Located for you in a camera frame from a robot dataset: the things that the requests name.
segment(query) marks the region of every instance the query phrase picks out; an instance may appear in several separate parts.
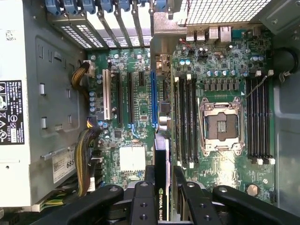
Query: wire bundle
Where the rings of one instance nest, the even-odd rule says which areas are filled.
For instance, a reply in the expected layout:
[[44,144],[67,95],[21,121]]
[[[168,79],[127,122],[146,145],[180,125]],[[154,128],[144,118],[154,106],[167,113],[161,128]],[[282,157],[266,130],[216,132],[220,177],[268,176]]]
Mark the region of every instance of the wire bundle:
[[91,158],[88,148],[90,143],[99,136],[100,132],[101,129],[96,127],[84,129],[79,134],[74,152],[78,189],[73,195],[64,199],[64,203],[71,203],[76,199],[85,196],[88,192],[90,187],[90,173],[92,170],[90,166]]
[[81,79],[85,73],[90,68],[90,64],[88,62],[84,62],[74,73],[72,76],[71,84],[75,90],[78,90],[80,93],[84,95],[84,97],[89,100],[89,94],[85,87],[80,85]]

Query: power supply label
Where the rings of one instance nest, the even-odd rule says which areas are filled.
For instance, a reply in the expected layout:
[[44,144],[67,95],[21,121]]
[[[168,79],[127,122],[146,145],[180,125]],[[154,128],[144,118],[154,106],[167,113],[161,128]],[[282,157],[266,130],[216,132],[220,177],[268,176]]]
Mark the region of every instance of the power supply label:
[[0,145],[24,144],[21,81],[0,81]]

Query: screw hole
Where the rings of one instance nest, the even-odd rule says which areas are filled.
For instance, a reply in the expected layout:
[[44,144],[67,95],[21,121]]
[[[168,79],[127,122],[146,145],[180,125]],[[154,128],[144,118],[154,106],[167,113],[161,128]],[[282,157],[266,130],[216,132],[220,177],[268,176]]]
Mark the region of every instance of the screw hole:
[[141,219],[141,220],[146,220],[146,219],[148,219],[148,216],[145,215],[145,214],[142,214],[142,215],[140,216],[140,219]]
[[206,221],[211,221],[211,217],[210,217],[209,215],[206,215],[206,216],[204,217],[204,219],[205,219]]

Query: barcode sticker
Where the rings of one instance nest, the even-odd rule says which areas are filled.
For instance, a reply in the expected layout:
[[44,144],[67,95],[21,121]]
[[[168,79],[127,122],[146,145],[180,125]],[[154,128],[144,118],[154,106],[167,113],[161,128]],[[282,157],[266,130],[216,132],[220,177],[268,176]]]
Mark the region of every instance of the barcode sticker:
[[95,187],[95,178],[91,177],[90,178],[90,187],[89,187],[88,192],[92,192],[92,191],[95,191],[95,190],[96,190],[96,187]]
[[74,150],[66,151],[52,158],[54,184],[75,169]]

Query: electrolytic capacitor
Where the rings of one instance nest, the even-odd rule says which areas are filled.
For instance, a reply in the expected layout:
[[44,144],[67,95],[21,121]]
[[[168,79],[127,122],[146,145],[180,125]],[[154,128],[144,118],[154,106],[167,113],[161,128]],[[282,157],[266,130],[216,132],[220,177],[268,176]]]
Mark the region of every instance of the electrolytic capacitor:
[[108,123],[103,123],[103,128],[104,129],[108,128]]

